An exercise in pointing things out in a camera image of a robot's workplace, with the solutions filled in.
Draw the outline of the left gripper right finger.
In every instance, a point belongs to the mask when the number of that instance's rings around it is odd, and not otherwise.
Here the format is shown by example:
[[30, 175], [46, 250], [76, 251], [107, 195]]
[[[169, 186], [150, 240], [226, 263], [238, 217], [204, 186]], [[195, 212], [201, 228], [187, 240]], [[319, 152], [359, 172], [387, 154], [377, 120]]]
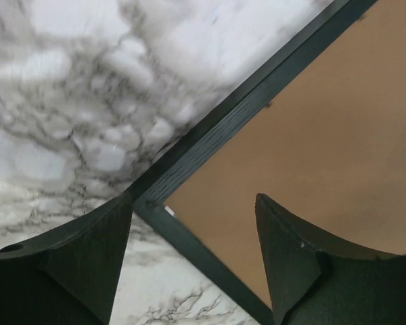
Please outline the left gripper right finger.
[[406, 324], [406, 255], [335, 236], [265, 194], [255, 215], [276, 324]]

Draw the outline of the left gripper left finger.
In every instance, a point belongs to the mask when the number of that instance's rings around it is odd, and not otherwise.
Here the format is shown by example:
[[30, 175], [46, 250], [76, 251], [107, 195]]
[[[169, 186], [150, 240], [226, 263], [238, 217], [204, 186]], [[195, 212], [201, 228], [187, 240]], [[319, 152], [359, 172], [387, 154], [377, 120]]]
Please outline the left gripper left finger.
[[0, 324], [108, 324], [129, 238], [123, 193], [0, 250]]

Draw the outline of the black picture frame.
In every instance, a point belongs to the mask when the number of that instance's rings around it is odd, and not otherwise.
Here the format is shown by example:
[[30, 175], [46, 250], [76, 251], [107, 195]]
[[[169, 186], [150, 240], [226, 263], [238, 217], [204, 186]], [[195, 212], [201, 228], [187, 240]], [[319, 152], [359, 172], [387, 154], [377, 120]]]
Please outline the black picture frame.
[[163, 202], [373, 4], [333, 1], [129, 188], [136, 214], [259, 324], [273, 323], [270, 309]]

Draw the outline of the brown backing board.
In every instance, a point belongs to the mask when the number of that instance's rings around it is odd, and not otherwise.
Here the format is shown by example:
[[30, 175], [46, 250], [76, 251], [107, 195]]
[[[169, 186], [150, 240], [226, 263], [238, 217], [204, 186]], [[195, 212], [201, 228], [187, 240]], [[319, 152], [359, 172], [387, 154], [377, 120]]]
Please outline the brown backing board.
[[265, 304], [258, 193], [406, 254], [406, 1], [378, 1], [166, 199]]

